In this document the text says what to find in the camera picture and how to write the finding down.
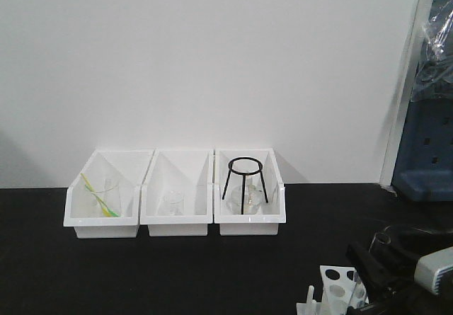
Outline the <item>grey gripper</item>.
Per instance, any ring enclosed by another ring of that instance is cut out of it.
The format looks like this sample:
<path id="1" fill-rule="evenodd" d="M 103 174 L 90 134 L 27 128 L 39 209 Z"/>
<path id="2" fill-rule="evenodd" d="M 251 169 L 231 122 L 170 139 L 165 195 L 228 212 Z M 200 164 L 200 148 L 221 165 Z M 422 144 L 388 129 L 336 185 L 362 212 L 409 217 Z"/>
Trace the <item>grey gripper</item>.
<path id="1" fill-rule="evenodd" d="M 369 304 L 348 307 L 347 315 L 451 314 L 452 247 L 409 256 L 395 249 L 348 244 L 346 257 L 372 295 Z"/>

